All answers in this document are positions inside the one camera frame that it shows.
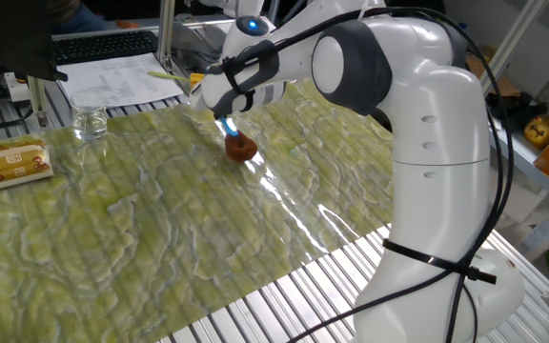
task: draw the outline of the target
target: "keyboard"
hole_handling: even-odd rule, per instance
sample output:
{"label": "keyboard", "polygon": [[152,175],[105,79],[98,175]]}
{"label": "keyboard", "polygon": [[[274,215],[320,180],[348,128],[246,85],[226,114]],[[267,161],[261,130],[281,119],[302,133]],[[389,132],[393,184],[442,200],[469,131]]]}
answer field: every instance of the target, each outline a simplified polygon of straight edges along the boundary
{"label": "keyboard", "polygon": [[136,56],[158,49],[158,38],[149,30],[55,40],[58,66]]}

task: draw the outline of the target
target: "small brown object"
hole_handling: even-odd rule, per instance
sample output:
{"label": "small brown object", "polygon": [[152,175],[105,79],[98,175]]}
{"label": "small brown object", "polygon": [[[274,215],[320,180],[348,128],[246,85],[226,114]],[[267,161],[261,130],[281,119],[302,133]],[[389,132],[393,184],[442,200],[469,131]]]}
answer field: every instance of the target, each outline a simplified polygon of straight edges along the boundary
{"label": "small brown object", "polygon": [[254,158],[257,144],[239,131],[238,136],[226,135],[226,155],[236,163],[245,163]]}

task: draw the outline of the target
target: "printed label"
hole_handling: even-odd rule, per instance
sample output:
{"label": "printed label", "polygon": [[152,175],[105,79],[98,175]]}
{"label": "printed label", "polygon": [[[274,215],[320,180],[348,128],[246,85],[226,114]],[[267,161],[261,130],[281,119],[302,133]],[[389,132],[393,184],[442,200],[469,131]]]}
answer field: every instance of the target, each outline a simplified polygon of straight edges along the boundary
{"label": "printed label", "polygon": [[15,173],[16,176],[18,176],[18,177],[27,175],[27,171],[25,171],[25,168],[24,168],[24,167],[20,167],[20,168],[14,169],[14,173]]}
{"label": "printed label", "polygon": [[6,156],[6,161],[8,161],[9,164],[22,162],[23,156],[21,156],[20,153],[13,153]]}

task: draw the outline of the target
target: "person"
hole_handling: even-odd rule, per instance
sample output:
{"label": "person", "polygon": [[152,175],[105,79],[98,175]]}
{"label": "person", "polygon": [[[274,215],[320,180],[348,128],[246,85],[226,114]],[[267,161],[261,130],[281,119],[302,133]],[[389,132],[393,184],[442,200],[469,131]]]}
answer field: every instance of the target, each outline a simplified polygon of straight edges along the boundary
{"label": "person", "polygon": [[52,34],[106,30],[105,23],[80,0],[48,0],[47,4]]}

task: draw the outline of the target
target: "computer monitor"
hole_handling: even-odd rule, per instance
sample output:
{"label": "computer monitor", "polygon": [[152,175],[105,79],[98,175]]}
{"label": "computer monitor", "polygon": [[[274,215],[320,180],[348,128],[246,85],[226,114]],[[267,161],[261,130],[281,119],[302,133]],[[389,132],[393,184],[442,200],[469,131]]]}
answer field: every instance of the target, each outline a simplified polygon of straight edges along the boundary
{"label": "computer monitor", "polygon": [[46,0],[0,0],[0,63],[27,76],[67,81],[55,61]]}

